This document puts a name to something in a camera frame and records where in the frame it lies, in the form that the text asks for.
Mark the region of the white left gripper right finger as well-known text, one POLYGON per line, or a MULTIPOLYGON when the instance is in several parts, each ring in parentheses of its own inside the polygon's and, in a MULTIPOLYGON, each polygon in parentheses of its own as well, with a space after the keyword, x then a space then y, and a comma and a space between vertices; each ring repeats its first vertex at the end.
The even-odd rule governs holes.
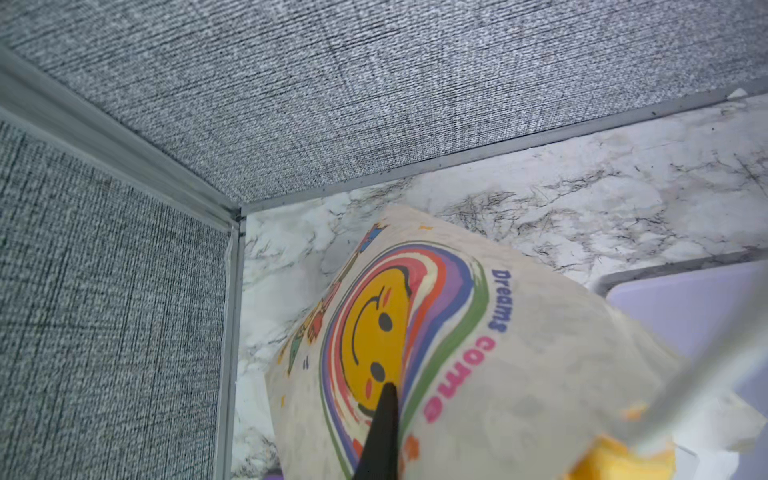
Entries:
POLYGON ((638 455, 659 451, 707 402, 750 378, 766 361, 767 283, 762 281, 701 356, 626 426, 623 442, 638 455))

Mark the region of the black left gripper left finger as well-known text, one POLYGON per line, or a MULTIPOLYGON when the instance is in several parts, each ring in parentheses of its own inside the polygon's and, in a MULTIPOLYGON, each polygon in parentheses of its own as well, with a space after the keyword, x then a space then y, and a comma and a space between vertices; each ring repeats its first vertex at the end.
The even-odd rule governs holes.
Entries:
POLYGON ((354 480, 398 478, 398 429, 397 389, 393 383, 387 383, 382 389, 354 480))

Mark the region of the yellow bundt fake bread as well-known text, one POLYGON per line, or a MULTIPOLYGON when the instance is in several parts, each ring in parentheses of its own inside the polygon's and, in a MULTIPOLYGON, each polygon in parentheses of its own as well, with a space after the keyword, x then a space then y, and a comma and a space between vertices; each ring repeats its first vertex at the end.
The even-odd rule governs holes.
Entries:
POLYGON ((651 457, 633 454, 624 444, 599 438, 564 476, 567 480, 669 480, 676 474, 676 453, 667 448, 651 457))

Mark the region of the white printed paper bag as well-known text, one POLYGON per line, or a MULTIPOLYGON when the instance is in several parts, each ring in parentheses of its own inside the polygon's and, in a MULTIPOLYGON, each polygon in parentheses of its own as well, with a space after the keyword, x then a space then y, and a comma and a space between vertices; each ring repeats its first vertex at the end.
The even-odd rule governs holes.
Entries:
POLYGON ((599 438, 625 445, 684 366, 579 283, 390 206, 266 385, 287 479, 353 479, 387 383, 398 479, 564 479, 599 438))

